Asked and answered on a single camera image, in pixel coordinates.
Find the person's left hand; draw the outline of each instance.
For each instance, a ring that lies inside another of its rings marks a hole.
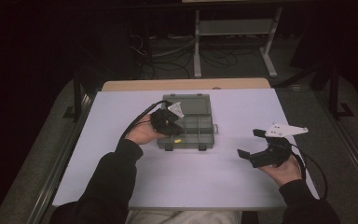
[[[127,134],[125,139],[129,139],[138,145],[143,145],[154,139],[163,137],[166,137],[166,135],[158,133],[153,129],[150,123],[150,115],[145,115],[135,124],[135,127]]]

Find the long sleeve shirt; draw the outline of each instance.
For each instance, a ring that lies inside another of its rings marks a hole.
[[[136,177],[135,163],[143,156],[130,140],[120,140],[115,152],[104,155],[78,202],[58,208],[50,223],[125,223]],[[339,223],[326,200],[316,200],[305,180],[283,185],[287,203],[282,223]]]

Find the person's right hand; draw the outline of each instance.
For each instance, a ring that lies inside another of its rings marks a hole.
[[[263,166],[258,169],[267,173],[279,187],[290,181],[301,179],[300,168],[294,156],[290,156],[279,167]]]

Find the table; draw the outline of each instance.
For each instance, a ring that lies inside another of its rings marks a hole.
[[[229,83],[235,89],[225,89]],[[261,89],[244,89],[255,88],[255,83]],[[137,162],[130,209],[258,211],[285,207],[273,180],[237,155],[237,148],[251,153],[267,148],[252,129],[266,130],[273,121],[287,122],[275,90],[267,84],[263,78],[106,83],[96,96],[53,205],[78,200],[101,156],[114,150],[127,125],[163,94],[206,93],[211,97],[213,123],[219,125],[214,147],[206,152],[166,152],[156,142],[142,146],[145,154]],[[318,198],[309,175],[308,184]]]

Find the white bracket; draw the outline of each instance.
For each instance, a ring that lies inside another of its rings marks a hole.
[[[168,110],[173,112],[173,114],[175,114],[177,117],[181,119],[185,117],[185,115],[182,112],[182,107],[180,106],[180,102],[176,102],[175,104],[168,106]]]
[[[266,131],[266,137],[286,137],[307,132],[307,128],[299,128],[295,126],[274,123]]]

